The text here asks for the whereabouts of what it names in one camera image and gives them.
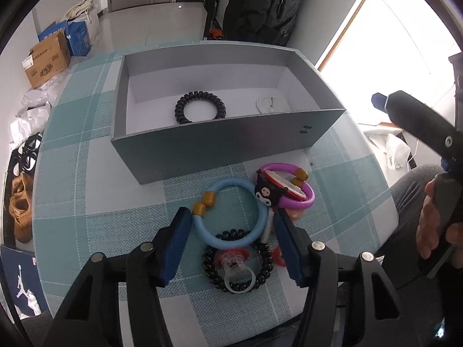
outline brown shoe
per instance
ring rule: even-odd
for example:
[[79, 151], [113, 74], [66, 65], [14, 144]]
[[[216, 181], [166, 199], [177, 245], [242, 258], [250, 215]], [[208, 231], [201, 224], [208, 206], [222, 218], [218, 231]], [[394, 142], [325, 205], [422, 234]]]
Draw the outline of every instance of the brown shoe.
[[8, 211], [14, 218], [14, 236], [22, 243], [32, 238], [32, 186], [34, 177], [21, 174], [14, 178]]

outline blue bracelet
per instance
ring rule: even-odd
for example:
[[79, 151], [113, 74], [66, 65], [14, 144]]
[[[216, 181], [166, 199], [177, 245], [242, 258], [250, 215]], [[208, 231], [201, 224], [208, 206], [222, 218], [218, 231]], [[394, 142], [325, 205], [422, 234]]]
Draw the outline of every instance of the blue bracelet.
[[262, 202], [259, 202], [256, 199], [256, 204], [259, 210], [259, 216], [258, 216], [257, 223], [254, 229], [242, 239], [235, 240], [235, 241], [224, 241], [212, 235], [205, 228], [203, 218], [204, 218], [206, 208], [212, 207], [214, 205], [215, 200], [217, 198], [218, 191], [220, 191], [223, 188], [226, 188], [227, 186], [232, 186], [232, 185], [245, 188], [247, 191], [249, 191], [253, 195], [253, 197], [255, 197], [254, 184], [251, 183], [251, 181], [246, 180], [244, 178], [227, 177], [227, 178], [221, 178], [220, 180], [217, 180], [215, 183], [210, 185], [209, 188], [203, 194], [202, 202], [197, 202], [196, 204], [193, 205], [192, 218], [193, 218], [193, 224], [194, 224], [194, 227], [196, 228], [196, 231], [198, 231], [198, 234], [201, 236], [201, 238], [203, 238], [203, 240], [208, 245], [210, 245], [211, 247], [217, 248], [217, 249], [221, 249], [221, 250], [242, 248], [242, 247], [246, 247], [247, 245], [251, 245], [262, 234], [265, 228], [265, 225], [267, 223], [267, 214], [268, 214], [267, 206], [265, 206]]

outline hand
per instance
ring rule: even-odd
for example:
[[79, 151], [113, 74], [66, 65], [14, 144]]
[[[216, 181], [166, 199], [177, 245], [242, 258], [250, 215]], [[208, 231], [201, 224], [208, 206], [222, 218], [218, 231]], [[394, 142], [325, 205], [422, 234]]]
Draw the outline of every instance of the hand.
[[[440, 215], [433, 201], [435, 190], [434, 180], [425, 186], [426, 198], [420, 214], [420, 225], [416, 230], [416, 247], [424, 259], [429, 258], [431, 251], [439, 245]], [[455, 223], [448, 227], [445, 238], [457, 247], [451, 257], [452, 265], [457, 269], [463, 268], [463, 223]]]

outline tablecloth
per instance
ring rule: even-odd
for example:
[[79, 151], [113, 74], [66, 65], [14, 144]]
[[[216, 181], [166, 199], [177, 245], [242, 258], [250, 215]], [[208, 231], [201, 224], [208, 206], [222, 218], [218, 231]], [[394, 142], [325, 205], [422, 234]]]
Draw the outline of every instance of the tablecloth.
[[[138, 47], [124, 53], [149, 49]], [[191, 207], [216, 179], [254, 179], [269, 162], [310, 172], [314, 206], [296, 225], [335, 252], [375, 252], [397, 226], [397, 212], [380, 167], [348, 113], [313, 147], [139, 185], [110, 142], [112, 102], [124, 53], [98, 56], [70, 70], [52, 110], [36, 170], [33, 234], [44, 293], [53, 314], [94, 252], [125, 254]], [[205, 223], [213, 233], [254, 225], [252, 196], [238, 188], [218, 195]], [[270, 241], [276, 245], [275, 238]], [[159, 289], [173, 344], [225, 346], [275, 327], [302, 312], [306, 289], [285, 268], [246, 295], [215, 289], [201, 269], [204, 243], [192, 229], [177, 275]], [[127, 296], [120, 286], [124, 345], [131, 345]]]

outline black bag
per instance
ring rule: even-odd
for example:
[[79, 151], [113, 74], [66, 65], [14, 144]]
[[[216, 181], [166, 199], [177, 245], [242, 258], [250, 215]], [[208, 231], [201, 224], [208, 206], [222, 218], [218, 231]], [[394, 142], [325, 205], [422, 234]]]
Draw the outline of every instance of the black bag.
[[301, 0], [229, 0], [223, 31], [226, 40], [285, 46], [296, 25]]

